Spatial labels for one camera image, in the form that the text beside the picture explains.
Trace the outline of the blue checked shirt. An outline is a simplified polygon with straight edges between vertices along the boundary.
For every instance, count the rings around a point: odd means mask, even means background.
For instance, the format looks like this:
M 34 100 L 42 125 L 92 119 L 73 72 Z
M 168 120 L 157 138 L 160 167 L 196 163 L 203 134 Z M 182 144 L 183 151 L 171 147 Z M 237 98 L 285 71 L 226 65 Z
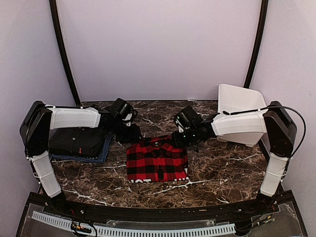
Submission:
M 77 161 L 77 162 L 84 162 L 84 163 L 104 163 L 107 160 L 107 156 L 110 149 L 110 144 L 113 140 L 114 135 L 112 133 L 109 133 L 105 137 L 105 141 L 103 144 L 103 147 L 99 153 L 99 155 L 95 158 L 86 158 L 86 157 L 79 157 L 79 156 L 69 156 L 69 155 L 56 155 L 56 154 L 49 154 L 51 159 L 58 159 L 58 160 L 71 160 L 71 161 Z

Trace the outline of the black pinstripe shirt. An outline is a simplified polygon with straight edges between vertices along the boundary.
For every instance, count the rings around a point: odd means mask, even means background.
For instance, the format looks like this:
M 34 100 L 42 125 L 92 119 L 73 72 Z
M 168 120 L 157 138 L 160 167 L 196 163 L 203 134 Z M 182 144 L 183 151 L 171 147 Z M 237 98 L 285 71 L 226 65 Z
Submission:
M 101 128 L 59 128 L 49 140 L 49 152 L 95 158 L 101 153 L 106 136 Z

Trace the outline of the red black plaid shirt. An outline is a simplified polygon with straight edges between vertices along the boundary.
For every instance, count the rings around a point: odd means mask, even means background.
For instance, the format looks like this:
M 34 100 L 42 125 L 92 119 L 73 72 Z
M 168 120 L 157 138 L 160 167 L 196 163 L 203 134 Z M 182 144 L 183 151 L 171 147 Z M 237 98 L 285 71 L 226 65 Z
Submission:
M 187 181 L 187 149 L 169 135 L 144 138 L 126 149 L 126 171 L 131 183 Z

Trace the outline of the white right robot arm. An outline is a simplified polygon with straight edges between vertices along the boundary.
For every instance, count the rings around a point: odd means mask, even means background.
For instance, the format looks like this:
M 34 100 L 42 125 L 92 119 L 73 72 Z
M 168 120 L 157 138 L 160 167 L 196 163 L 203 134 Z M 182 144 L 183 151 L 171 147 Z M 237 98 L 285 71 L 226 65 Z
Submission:
M 172 142 L 177 148 L 194 147 L 201 141 L 229 134 L 267 134 L 270 158 L 260 188 L 262 196 L 252 204 L 252 210 L 256 214 L 263 214 L 270 208 L 269 197 L 276 193 L 295 153 L 297 126 L 288 114 L 289 110 L 289 107 L 280 102 L 272 101 L 264 108 L 238 112 L 222 111 L 202 118 L 192 106 L 187 106 L 173 118 L 178 130 L 172 133 Z

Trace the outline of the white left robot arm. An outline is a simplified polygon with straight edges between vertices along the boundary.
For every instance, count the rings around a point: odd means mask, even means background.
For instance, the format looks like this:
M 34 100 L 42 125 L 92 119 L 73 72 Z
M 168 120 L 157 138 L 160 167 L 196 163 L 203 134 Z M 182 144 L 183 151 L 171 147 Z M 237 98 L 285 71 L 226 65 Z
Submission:
M 60 128 L 102 128 L 114 134 L 120 143 L 139 140 L 139 126 L 133 123 L 138 112 L 128 102 L 118 98 L 104 109 L 96 107 L 59 107 L 35 101 L 20 126 L 20 136 L 26 159 L 31 162 L 44 192 L 52 198 L 50 207 L 66 215 L 70 205 L 59 195 L 62 189 L 52 168 L 49 152 L 50 131 Z

